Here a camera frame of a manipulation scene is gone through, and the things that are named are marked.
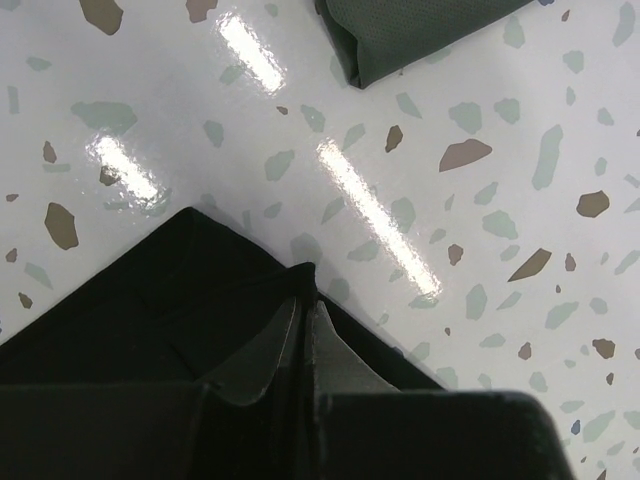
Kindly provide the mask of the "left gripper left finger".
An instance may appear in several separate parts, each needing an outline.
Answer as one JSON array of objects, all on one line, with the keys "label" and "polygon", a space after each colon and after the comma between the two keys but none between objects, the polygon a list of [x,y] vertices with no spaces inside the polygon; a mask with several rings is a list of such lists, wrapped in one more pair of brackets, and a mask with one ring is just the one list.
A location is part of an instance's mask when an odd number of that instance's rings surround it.
[{"label": "left gripper left finger", "polygon": [[284,479],[302,309],[290,298],[194,382],[8,386],[5,479]]}]

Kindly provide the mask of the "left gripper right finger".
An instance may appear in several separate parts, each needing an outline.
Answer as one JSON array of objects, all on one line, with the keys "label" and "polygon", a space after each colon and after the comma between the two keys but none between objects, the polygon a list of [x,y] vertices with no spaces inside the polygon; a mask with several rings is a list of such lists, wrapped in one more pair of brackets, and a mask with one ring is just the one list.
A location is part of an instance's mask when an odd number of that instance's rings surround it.
[{"label": "left gripper right finger", "polygon": [[326,305],[307,318],[314,479],[565,479],[553,422],[517,391],[400,389],[336,331]]}]

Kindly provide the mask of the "black t shirt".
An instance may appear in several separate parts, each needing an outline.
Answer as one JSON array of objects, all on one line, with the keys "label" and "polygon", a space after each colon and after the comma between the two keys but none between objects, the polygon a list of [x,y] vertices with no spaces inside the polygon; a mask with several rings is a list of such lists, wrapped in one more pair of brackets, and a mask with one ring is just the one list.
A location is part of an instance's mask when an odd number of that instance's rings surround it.
[{"label": "black t shirt", "polygon": [[287,267],[185,208],[1,348],[5,384],[194,380],[262,330],[280,305],[323,302],[340,337],[397,388],[437,383],[318,291],[315,263]]}]

